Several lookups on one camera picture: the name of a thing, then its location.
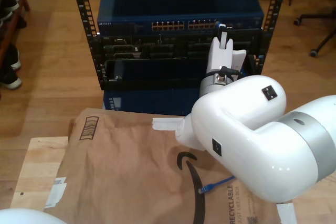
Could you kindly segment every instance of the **wooden floor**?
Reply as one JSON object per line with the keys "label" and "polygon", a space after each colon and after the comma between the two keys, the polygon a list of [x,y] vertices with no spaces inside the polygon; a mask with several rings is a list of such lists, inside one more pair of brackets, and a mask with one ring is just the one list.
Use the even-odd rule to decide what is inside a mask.
{"label": "wooden floor", "polygon": [[[267,10],[269,0],[260,0]],[[10,206],[32,137],[66,136],[69,120],[84,108],[100,108],[103,93],[92,64],[75,0],[29,0],[27,28],[17,36],[23,81],[20,89],[1,90],[0,209]],[[90,0],[93,14],[99,0]],[[288,110],[336,93],[336,40],[319,58],[311,48],[333,28],[325,20],[292,24],[302,13],[326,13],[335,0],[284,0],[263,74],[276,79],[287,94]]]}

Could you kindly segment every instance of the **black square label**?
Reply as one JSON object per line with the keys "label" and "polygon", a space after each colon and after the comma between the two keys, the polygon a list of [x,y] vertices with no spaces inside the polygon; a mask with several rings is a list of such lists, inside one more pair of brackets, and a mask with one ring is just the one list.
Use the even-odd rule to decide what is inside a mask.
{"label": "black square label", "polygon": [[268,101],[278,96],[271,85],[262,89],[262,92],[264,93]]}
{"label": "black square label", "polygon": [[212,149],[219,155],[222,156],[222,146],[214,139],[212,139]]}

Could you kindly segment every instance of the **wooden plank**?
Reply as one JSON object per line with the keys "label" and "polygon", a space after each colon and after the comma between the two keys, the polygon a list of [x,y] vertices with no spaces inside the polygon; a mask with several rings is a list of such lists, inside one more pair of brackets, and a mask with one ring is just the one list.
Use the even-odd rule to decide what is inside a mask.
{"label": "wooden plank", "polygon": [[67,146],[66,136],[30,140],[11,208],[43,211]]}

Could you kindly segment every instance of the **office chair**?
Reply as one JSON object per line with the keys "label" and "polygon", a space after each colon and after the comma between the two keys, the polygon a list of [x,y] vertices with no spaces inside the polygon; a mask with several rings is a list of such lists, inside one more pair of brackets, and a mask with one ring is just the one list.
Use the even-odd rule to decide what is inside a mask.
{"label": "office chair", "polygon": [[[294,20],[294,25],[300,26],[303,19],[306,18],[322,18],[322,19],[335,19],[336,18],[336,8],[332,10],[329,14],[302,14],[299,18]],[[310,56],[316,57],[319,54],[321,48],[336,34],[336,28],[328,34],[328,36],[318,45],[316,49],[310,50]]]}

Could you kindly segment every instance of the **white robotic arm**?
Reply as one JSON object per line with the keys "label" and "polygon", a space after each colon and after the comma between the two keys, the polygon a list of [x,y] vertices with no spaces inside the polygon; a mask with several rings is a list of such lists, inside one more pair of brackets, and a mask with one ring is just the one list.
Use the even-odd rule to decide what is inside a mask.
{"label": "white robotic arm", "polygon": [[176,139],[207,150],[259,197],[286,202],[336,170],[336,95],[282,116],[285,107],[277,81],[242,78],[197,100]]}

